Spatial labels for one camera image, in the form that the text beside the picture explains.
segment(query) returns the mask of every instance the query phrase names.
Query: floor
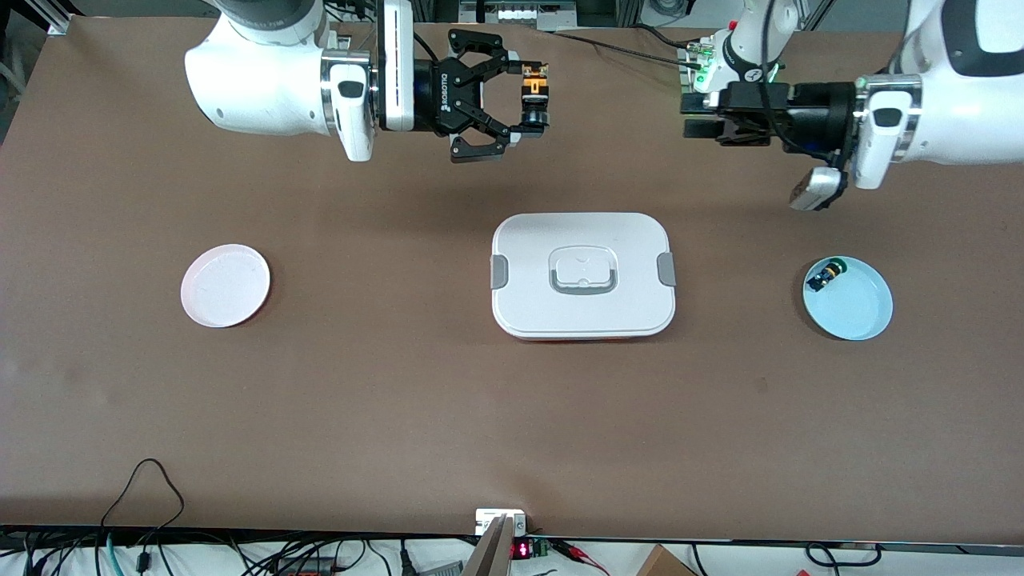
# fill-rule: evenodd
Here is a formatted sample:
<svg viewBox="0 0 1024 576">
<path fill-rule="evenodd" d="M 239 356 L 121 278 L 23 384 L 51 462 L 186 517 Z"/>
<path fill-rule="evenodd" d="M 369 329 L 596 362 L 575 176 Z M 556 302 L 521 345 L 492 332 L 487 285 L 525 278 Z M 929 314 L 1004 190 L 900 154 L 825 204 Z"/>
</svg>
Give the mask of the floor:
<svg viewBox="0 0 1024 576">
<path fill-rule="evenodd" d="M 574 542 L 596 562 L 603 565 L 610 576 L 634 576 L 643 565 L 653 544 L 631 542 Z M 398 558 L 398 542 L 377 540 L 374 547 L 387 559 L 385 567 L 381 559 L 372 553 L 365 554 L 354 567 L 346 572 L 350 576 L 397 576 L 401 574 Z M 693 550 L 688 544 L 667 544 L 666 547 L 694 574 L 699 569 L 693 559 Z M 262 559 L 275 552 L 281 544 L 246 544 L 243 551 L 253 558 Z M 409 540 L 410 559 L 418 572 L 425 572 L 453 562 L 466 562 L 472 546 L 460 540 Z M 346 542 L 338 548 L 338 564 L 350 565 L 359 556 L 357 541 Z M 324 548 L 323 557 L 334 556 L 336 545 Z M 736 546 L 723 544 L 701 544 L 698 548 L 707 576 L 797 576 L 806 571 L 808 576 L 834 576 L 831 569 L 812 564 L 804 554 L 803 547 Z M 118 559 L 125 574 L 135 574 L 135 561 L 139 548 L 116 548 Z M 239 556 L 228 546 L 209 544 L 184 544 L 165 546 L 169 574 L 162 564 L 159 553 L 152 546 L 153 567 L 145 574 L 150 576 L 234 576 L 242 575 L 245 567 Z M 865 550 L 836 550 L 839 562 L 863 562 L 873 556 Z M 0 559 L 0 575 L 22 574 L 25 568 L 25 553 Z M 55 563 L 44 570 L 50 576 Z M 571 563 L 554 554 L 512 563 L 510 576 L 540 576 L 555 571 L 555 576 L 602 576 L 597 569 Z M 77 550 L 61 567 L 66 576 L 97 576 L 92 549 Z M 976 556 L 964 553 L 929 553 L 908 551 L 885 551 L 882 560 L 868 568 L 842 568 L 840 576 L 1017 576 L 1024 573 L 1024 558 Z M 115 576 L 110 558 L 100 550 L 100 575 Z"/>
</svg>

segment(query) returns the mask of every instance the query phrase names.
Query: small object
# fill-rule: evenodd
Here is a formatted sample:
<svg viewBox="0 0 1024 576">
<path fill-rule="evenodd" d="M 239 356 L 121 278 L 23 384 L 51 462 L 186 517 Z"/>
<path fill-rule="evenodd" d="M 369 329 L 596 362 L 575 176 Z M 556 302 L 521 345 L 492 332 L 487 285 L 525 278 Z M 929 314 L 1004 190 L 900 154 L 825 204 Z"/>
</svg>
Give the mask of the small object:
<svg viewBox="0 0 1024 576">
<path fill-rule="evenodd" d="M 281 576 L 333 576 L 333 558 L 283 558 L 278 561 L 274 574 Z"/>
<path fill-rule="evenodd" d="M 845 174 L 829 166 L 812 168 L 790 193 L 790 207 L 794 210 L 822 210 L 827 208 L 846 189 Z"/>
<path fill-rule="evenodd" d="M 831 258 L 821 269 L 821 272 L 815 274 L 807 281 L 807 286 L 811 290 L 818 292 L 844 272 L 846 272 L 846 262 L 841 258 Z"/>
<path fill-rule="evenodd" d="M 245 322 L 270 291 L 270 268 L 259 252 L 241 244 L 207 250 L 181 281 L 181 305 L 197 323 L 226 328 Z"/>
<path fill-rule="evenodd" d="M 645 214 L 518 214 L 492 247 L 492 310 L 526 340 L 649 336 L 676 313 L 669 237 Z"/>
<path fill-rule="evenodd" d="M 532 538 L 516 538 L 512 542 L 509 558 L 512 560 L 529 560 L 534 558 Z"/>
<path fill-rule="evenodd" d="M 518 508 L 476 508 L 476 528 L 473 534 L 482 536 L 487 531 L 492 521 L 504 516 L 511 517 L 514 521 L 512 527 L 515 533 L 513 536 L 518 538 L 526 535 L 526 512 Z"/>
<path fill-rule="evenodd" d="M 409 558 L 409 550 L 406 548 L 406 541 L 401 540 L 401 549 L 398 550 L 398 558 L 401 559 L 401 576 L 416 576 L 416 567 L 413 560 Z"/>
<path fill-rule="evenodd" d="M 815 291 L 810 281 L 833 260 L 846 264 L 843 277 L 827 289 Z M 867 340 L 881 334 L 893 316 L 893 296 L 882 275 L 850 256 L 815 262 L 804 276 L 804 306 L 811 319 L 829 334 L 845 340 Z"/>
<path fill-rule="evenodd" d="M 637 576 L 696 576 L 662 544 L 654 544 Z"/>
<path fill-rule="evenodd" d="M 135 559 L 135 573 L 142 574 L 150 569 L 150 552 L 139 552 L 138 558 Z"/>
</svg>

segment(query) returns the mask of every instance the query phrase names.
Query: tabletop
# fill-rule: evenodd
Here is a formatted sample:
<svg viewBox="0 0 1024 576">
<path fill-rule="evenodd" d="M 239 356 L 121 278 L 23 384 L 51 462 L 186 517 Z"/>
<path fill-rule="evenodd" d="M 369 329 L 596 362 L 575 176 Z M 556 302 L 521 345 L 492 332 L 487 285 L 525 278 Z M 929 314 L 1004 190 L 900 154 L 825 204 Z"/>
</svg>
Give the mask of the tabletop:
<svg viewBox="0 0 1024 576">
<path fill-rule="evenodd" d="M 516 27 L 493 30 L 550 63 L 549 133 L 453 165 L 444 139 L 385 132 L 353 164 L 204 118 L 182 54 L 212 26 L 77 17 L 43 49 L 0 153 L 0 523 L 96 523 L 152 456 L 180 526 L 464 533 L 499 506 L 574 536 L 1024 543 L 1020 166 L 894 166 L 796 212 L 813 161 L 684 139 L 671 66 Z M 436 51 L 447 28 L 418 30 Z M 896 42 L 798 34 L 784 79 L 852 80 Z M 500 119 L 517 99 L 488 83 Z M 549 211 L 662 222 L 672 324 L 504 333 L 492 235 Z M 267 258 L 271 293 L 203 328 L 181 277 L 226 243 Z M 885 276 L 881 336 L 804 315 L 833 254 Z M 175 507 L 150 469 L 113 522 Z"/>
</svg>

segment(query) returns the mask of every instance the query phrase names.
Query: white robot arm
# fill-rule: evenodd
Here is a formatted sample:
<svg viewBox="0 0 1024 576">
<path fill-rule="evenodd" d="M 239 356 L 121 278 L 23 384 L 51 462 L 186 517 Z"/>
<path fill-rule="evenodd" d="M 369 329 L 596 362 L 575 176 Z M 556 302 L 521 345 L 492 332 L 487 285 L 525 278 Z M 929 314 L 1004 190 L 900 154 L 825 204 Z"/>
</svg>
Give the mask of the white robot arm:
<svg viewBox="0 0 1024 576">
<path fill-rule="evenodd" d="M 465 162 L 501 158 L 521 136 L 540 136 L 548 126 L 546 65 L 519 60 L 500 36 L 458 30 L 450 31 L 449 57 L 414 59 L 410 0 L 378 3 L 376 63 L 371 52 L 349 49 L 347 39 L 331 30 L 323 0 L 214 4 L 220 18 L 185 53 L 185 74 L 196 104 L 220 128 L 335 133 L 354 162 L 370 160 L 377 126 L 433 131 L 451 138 L 454 162 Z M 470 69 L 460 59 L 470 51 L 490 59 Z M 511 126 L 482 110 L 483 83 L 506 72 L 522 74 L 524 84 L 522 121 Z M 452 73 L 459 78 L 450 86 Z M 449 106 L 450 94 L 459 96 L 459 107 Z M 495 141 L 462 146 L 459 134 L 469 128 Z"/>
<path fill-rule="evenodd" d="M 1024 5 L 912 0 L 909 10 L 884 73 L 689 94 L 683 113 L 706 118 L 688 120 L 686 135 L 725 146 L 767 146 L 777 136 L 786 152 L 824 160 L 794 190 L 791 206 L 800 210 L 829 206 L 846 188 L 848 163 L 854 186 L 870 190 L 891 163 L 1024 162 Z"/>
<path fill-rule="evenodd" d="M 761 53 L 761 29 L 768 18 L 767 58 Z M 743 0 L 743 12 L 728 28 L 701 38 L 690 50 L 700 70 L 690 74 L 692 88 L 697 92 L 717 92 L 731 82 L 761 80 L 761 64 L 777 70 L 782 48 L 797 30 L 797 4 L 781 0 L 772 5 L 768 14 L 767 0 Z"/>
</svg>

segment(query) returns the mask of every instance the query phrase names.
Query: wire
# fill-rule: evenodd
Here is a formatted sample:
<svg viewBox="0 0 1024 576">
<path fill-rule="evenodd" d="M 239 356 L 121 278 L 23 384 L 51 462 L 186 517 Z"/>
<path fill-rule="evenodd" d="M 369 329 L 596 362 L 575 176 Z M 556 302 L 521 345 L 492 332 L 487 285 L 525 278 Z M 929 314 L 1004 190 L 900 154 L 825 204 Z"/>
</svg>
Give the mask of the wire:
<svg viewBox="0 0 1024 576">
<path fill-rule="evenodd" d="M 611 574 L 609 574 L 608 571 L 605 570 L 603 566 L 601 566 L 600 564 L 594 562 L 593 560 L 591 560 L 591 561 L 584 561 L 584 564 L 586 564 L 587 566 L 593 566 L 594 568 L 600 570 L 601 572 L 604 573 L 604 576 L 611 576 Z"/>
<path fill-rule="evenodd" d="M 356 12 L 355 10 L 349 10 L 348 8 L 340 8 L 338 6 L 329 6 L 328 4 L 324 4 L 324 9 L 327 10 L 327 12 L 330 13 L 332 16 L 337 18 L 338 22 L 345 22 L 345 18 L 343 18 L 341 14 L 352 14 L 353 16 L 359 19 L 368 19 L 370 22 L 374 22 L 374 18 L 372 18 L 369 14 L 366 13 L 360 14 L 359 12 Z"/>
<path fill-rule="evenodd" d="M 50 574 L 50 576 L 57 576 L 58 574 L 60 574 L 60 567 L 63 566 L 65 561 L 68 560 L 69 557 L 71 557 L 71 554 L 75 551 L 75 548 L 77 548 L 82 544 L 82 541 L 85 540 L 85 538 L 86 536 L 82 536 L 74 544 L 72 544 L 71 548 L 68 549 L 67 554 L 65 553 L 60 554 L 60 557 L 57 559 L 57 565 L 56 567 L 54 567 L 53 572 Z"/>
<path fill-rule="evenodd" d="M 167 487 L 171 489 L 171 492 L 174 492 L 174 496 L 178 499 L 178 511 L 175 512 L 174 516 L 170 518 L 170 520 L 147 532 L 146 535 L 143 537 L 143 542 L 148 541 L 150 536 L 152 536 L 158 530 L 166 528 L 169 524 L 177 520 L 178 517 L 181 516 L 181 512 L 185 511 L 185 498 L 184 496 L 181 495 L 181 491 L 178 490 L 178 487 L 174 486 L 174 483 L 171 482 L 171 477 L 167 475 L 167 468 L 164 467 L 164 464 L 156 458 L 142 458 L 141 460 L 139 460 L 138 463 L 135 464 L 135 467 L 132 469 L 131 476 L 128 477 L 127 484 L 125 484 L 125 487 L 121 489 L 121 494 L 118 494 L 117 499 L 114 500 L 114 503 L 111 504 L 109 508 L 106 508 L 106 511 L 103 512 L 103 517 L 99 519 L 99 527 L 96 531 L 96 540 L 95 542 L 93 542 L 92 545 L 93 562 L 96 566 L 96 576 L 101 576 L 99 572 L 99 539 L 102 537 L 103 529 L 106 528 L 106 519 L 110 518 L 111 512 L 114 511 L 114 508 L 116 508 L 118 504 L 121 503 L 121 500 L 124 499 L 125 494 L 128 493 L 128 489 L 131 488 L 132 483 L 135 482 L 135 475 L 138 474 L 139 468 L 141 468 L 142 465 L 145 464 L 146 462 L 153 462 L 154 464 L 157 464 L 158 468 L 160 468 L 160 474 L 164 477 L 164 483 L 167 484 Z"/>
<path fill-rule="evenodd" d="M 123 570 L 121 570 L 121 565 L 118 564 L 118 557 L 114 556 L 114 535 L 106 534 L 106 556 L 111 557 L 111 565 L 114 566 L 114 573 L 118 576 L 125 576 Z"/>
<path fill-rule="evenodd" d="M 814 558 L 811 550 L 821 550 L 825 552 L 828 561 L 822 562 Z M 839 573 L 840 568 L 867 568 L 868 566 L 874 566 L 882 561 L 882 546 L 880 544 L 874 544 L 874 558 L 865 562 L 837 562 L 836 557 L 833 556 L 828 546 L 825 546 L 821 542 L 808 542 L 807 546 L 804 547 L 804 553 L 807 556 L 807 560 L 820 566 L 821 568 L 831 568 L 836 572 L 836 576 L 841 576 Z"/>
<path fill-rule="evenodd" d="M 671 64 L 673 66 L 681 66 L 683 68 L 689 68 L 691 70 L 699 70 L 700 69 L 700 65 L 698 65 L 696 63 L 688 63 L 688 61 L 683 61 L 683 60 L 680 60 L 680 59 L 665 58 L 665 57 L 655 56 L 655 55 L 652 55 L 652 54 L 645 54 L 643 52 L 638 52 L 636 50 L 630 50 L 628 48 L 623 48 L 621 46 L 613 46 L 611 44 L 605 44 L 604 42 L 599 42 L 597 40 L 591 40 L 590 38 L 582 38 L 580 36 L 572 36 L 571 34 L 563 34 L 561 32 L 552 32 L 551 34 L 554 34 L 555 36 L 558 36 L 560 38 L 568 38 L 569 40 L 575 40 L 578 42 L 586 42 L 587 44 L 593 44 L 594 46 L 600 46 L 602 48 L 607 48 L 609 50 L 614 50 L 616 52 L 622 52 L 624 54 L 630 54 L 632 56 L 637 56 L 637 57 L 640 57 L 640 58 L 647 58 L 647 59 L 654 60 L 654 61 L 662 61 L 662 63 L 666 63 L 666 64 Z"/>
<path fill-rule="evenodd" d="M 178 490 L 178 487 L 174 486 L 174 483 L 171 481 L 171 477 L 167 475 L 167 468 L 164 467 L 164 464 L 156 458 L 142 458 L 137 464 L 135 464 L 135 468 L 131 471 L 131 476 L 128 477 L 128 483 L 125 484 L 125 487 L 121 490 L 121 494 L 118 494 L 118 498 L 114 500 L 111 507 L 106 508 L 106 511 L 103 512 L 103 518 L 99 519 L 100 530 L 106 527 L 106 519 L 111 516 L 111 512 L 114 511 L 114 508 L 121 503 L 121 500 L 124 499 L 125 494 L 128 493 L 128 489 L 131 488 L 132 482 L 135 481 L 135 475 L 138 474 L 139 468 L 141 468 L 146 462 L 153 462 L 158 468 L 160 468 L 160 474 L 164 477 L 164 483 L 167 484 L 167 487 L 171 489 L 171 492 L 174 492 L 174 496 L 178 499 L 178 511 L 174 512 L 174 516 L 172 516 L 170 520 L 161 524 L 157 528 L 154 528 L 150 532 L 153 533 L 157 530 L 167 528 L 168 525 L 177 520 L 181 513 L 185 511 L 185 497 L 181 495 L 181 491 Z"/>
<path fill-rule="evenodd" d="M 775 0 L 768 0 L 768 9 L 765 11 L 765 19 L 761 24 L 761 81 L 758 82 L 758 87 L 761 91 L 761 107 L 764 109 L 765 116 L 768 117 L 768 124 L 771 126 L 772 131 L 775 132 L 778 139 L 782 140 L 782 143 L 797 152 L 806 154 L 811 158 L 828 162 L 827 154 L 807 150 L 806 148 L 793 141 L 790 136 L 782 133 L 782 128 L 778 125 L 778 120 L 775 119 L 775 113 L 772 111 L 771 104 L 768 100 L 768 25 L 771 23 L 774 10 Z"/>
<path fill-rule="evenodd" d="M 693 562 L 697 564 L 697 570 L 700 571 L 700 576 L 708 576 L 708 571 L 703 569 L 703 564 L 700 562 L 700 552 L 697 551 L 697 545 L 690 544 L 690 547 L 693 548 Z"/>
<path fill-rule="evenodd" d="M 637 28 L 637 29 L 640 29 L 640 30 L 646 30 L 647 32 L 651 33 L 654 36 L 654 38 L 657 38 L 662 43 L 668 44 L 669 46 L 672 46 L 673 48 L 679 48 L 679 49 L 682 49 L 682 50 L 685 50 L 686 47 L 689 46 L 690 42 L 696 42 L 696 41 L 700 40 L 699 38 L 690 38 L 689 40 L 682 40 L 680 42 L 677 42 L 675 40 L 672 40 L 668 36 L 662 34 L 662 32 L 658 31 L 653 26 L 647 26 L 646 24 L 642 24 L 642 23 L 635 24 L 635 25 L 631 26 L 630 28 Z"/>
<path fill-rule="evenodd" d="M 242 560 L 242 566 L 244 566 L 247 570 L 251 568 L 253 564 L 252 559 L 247 557 L 245 552 L 242 551 L 242 548 L 239 547 L 239 543 L 234 541 L 234 536 L 232 536 L 230 532 L 227 533 L 227 540 L 230 546 L 234 548 L 234 552 L 238 553 L 239 558 Z"/>
<path fill-rule="evenodd" d="M 430 61 L 437 61 L 437 54 L 435 54 L 434 51 L 430 49 L 430 44 L 427 44 L 427 42 L 423 38 L 420 38 L 419 34 L 414 32 L 413 40 L 416 40 L 416 43 L 423 47 L 424 51 L 427 52 L 427 55 L 430 56 Z"/>
<path fill-rule="evenodd" d="M 25 570 L 23 574 L 25 576 L 32 576 L 32 569 L 33 569 L 32 560 L 33 557 L 36 554 L 36 544 L 39 542 L 39 538 L 36 538 L 35 541 L 32 542 L 32 545 L 30 546 L 29 533 L 26 532 L 25 537 L 22 538 L 22 542 L 25 544 Z"/>
<path fill-rule="evenodd" d="M 174 576 L 174 571 L 171 570 L 171 565 L 167 562 L 167 554 L 164 553 L 164 544 L 160 540 L 157 540 L 157 549 L 160 550 L 160 561 L 164 563 L 167 575 Z"/>
<path fill-rule="evenodd" d="M 358 564 L 360 560 L 362 560 L 362 557 L 366 556 L 367 553 L 367 541 L 360 540 L 360 542 L 362 542 L 362 551 L 359 552 L 359 557 L 356 558 L 355 561 L 352 562 L 352 564 L 349 564 L 348 566 L 345 567 L 338 566 L 338 552 L 341 551 L 341 545 L 345 543 L 345 540 L 340 540 L 338 542 L 338 547 L 334 549 L 334 565 L 332 566 L 332 572 L 344 572 L 346 570 L 351 569 L 356 564 Z"/>
<path fill-rule="evenodd" d="M 370 551 L 372 551 L 375 554 L 377 554 L 378 557 L 380 557 L 381 562 L 384 563 L 384 568 L 387 569 L 387 576 L 392 576 L 391 575 L 391 565 L 387 563 L 387 559 L 384 558 L 384 554 L 382 554 L 379 551 L 377 551 L 377 548 L 374 547 L 373 542 L 370 542 L 370 541 L 367 541 L 367 540 L 364 540 L 364 542 L 367 542 L 367 547 L 370 548 Z"/>
</svg>

